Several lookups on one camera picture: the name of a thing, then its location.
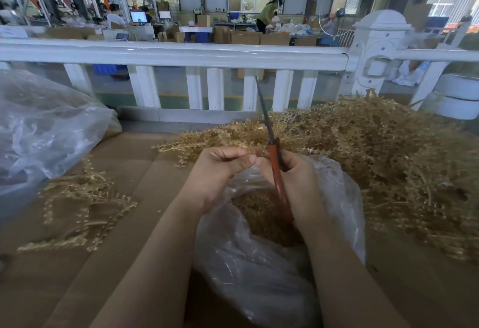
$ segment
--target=railing post cap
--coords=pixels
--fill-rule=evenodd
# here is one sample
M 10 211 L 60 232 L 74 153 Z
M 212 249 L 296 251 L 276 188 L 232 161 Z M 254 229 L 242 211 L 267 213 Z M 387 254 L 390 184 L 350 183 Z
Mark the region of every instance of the railing post cap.
M 396 10 L 377 10 L 355 23 L 356 29 L 407 31 L 412 27 Z

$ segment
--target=green floor stripe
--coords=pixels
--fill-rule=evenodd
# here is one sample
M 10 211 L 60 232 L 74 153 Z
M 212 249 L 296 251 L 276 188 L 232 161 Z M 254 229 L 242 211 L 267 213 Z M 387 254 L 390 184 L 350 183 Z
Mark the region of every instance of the green floor stripe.
M 127 93 L 97 93 L 100 101 L 109 107 L 118 106 L 136 106 L 135 96 Z M 162 95 L 159 97 L 161 107 L 163 109 L 189 109 L 190 104 L 188 96 L 168 96 Z M 272 107 L 272 99 L 265 99 L 267 109 Z M 323 104 L 324 101 L 313 101 L 312 105 Z M 295 109 L 297 107 L 297 100 L 290 100 L 288 108 Z M 208 110 L 208 97 L 203 97 L 203 109 Z M 225 110 L 241 111 L 243 110 L 243 99 L 237 97 L 225 97 Z

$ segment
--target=plastic sheet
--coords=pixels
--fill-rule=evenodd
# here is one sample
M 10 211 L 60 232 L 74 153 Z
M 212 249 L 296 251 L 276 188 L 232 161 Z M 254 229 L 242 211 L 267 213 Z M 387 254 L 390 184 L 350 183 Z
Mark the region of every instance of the plastic sheet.
M 327 157 L 308 156 L 329 215 L 365 260 L 364 217 L 358 185 Z M 320 307 L 304 246 L 283 248 L 251 235 L 231 198 L 270 188 L 257 167 L 231 179 L 219 206 L 201 218 L 194 268 L 253 323 L 268 328 L 318 327 Z
M 0 196 L 57 178 L 104 137 L 114 110 L 28 71 L 0 71 Z

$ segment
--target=green shirt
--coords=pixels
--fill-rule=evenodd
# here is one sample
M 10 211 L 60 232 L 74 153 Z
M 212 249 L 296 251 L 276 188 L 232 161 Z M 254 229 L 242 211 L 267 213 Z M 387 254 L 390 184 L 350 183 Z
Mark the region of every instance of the green shirt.
M 267 4 L 263 10 L 261 10 L 258 19 L 261 20 L 265 25 L 271 23 L 271 19 L 274 16 L 274 11 L 276 10 L 277 3 Z

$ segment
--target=red scissor handle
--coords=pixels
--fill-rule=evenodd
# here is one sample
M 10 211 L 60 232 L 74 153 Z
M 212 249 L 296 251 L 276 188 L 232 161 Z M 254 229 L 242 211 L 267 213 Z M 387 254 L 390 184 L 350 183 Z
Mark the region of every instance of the red scissor handle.
M 270 162 L 272 168 L 272 176 L 274 178 L 274 186 L 276 187 L 276 192 L 278 193 L 278 207 L 281 215 L 286 220 L 286 222 L 293 222 L 293 214 L 291 213 L 291 206 L 289 204 L 288 196 L 286 195 L 286 190 L 284 189 L 283 178 L 281 177 L 280 166 L 279 166 L 279 150 L 281 145 L 279 144 L 279 139 L 276 139 L 275 144 L 268 144 L 268 152 L 270 155 Z

